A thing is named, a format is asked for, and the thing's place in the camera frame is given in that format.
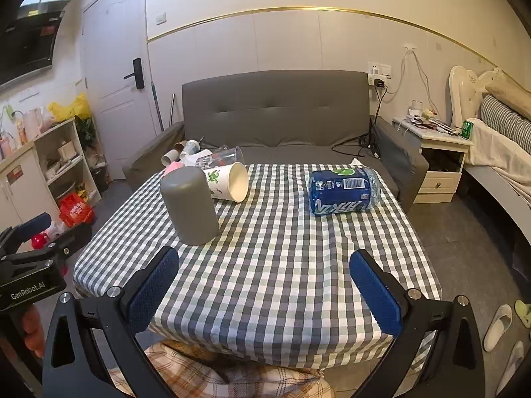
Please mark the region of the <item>operator left hand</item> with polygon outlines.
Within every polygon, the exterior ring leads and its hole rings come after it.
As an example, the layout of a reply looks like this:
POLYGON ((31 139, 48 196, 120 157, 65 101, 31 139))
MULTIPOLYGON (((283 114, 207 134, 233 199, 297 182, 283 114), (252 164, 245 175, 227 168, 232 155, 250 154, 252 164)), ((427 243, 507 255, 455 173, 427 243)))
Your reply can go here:
POLYGON ((33 304, 24 313, 21 324, 26 348, 42 359, 45 351, 45 336, 39 311, 33 304))

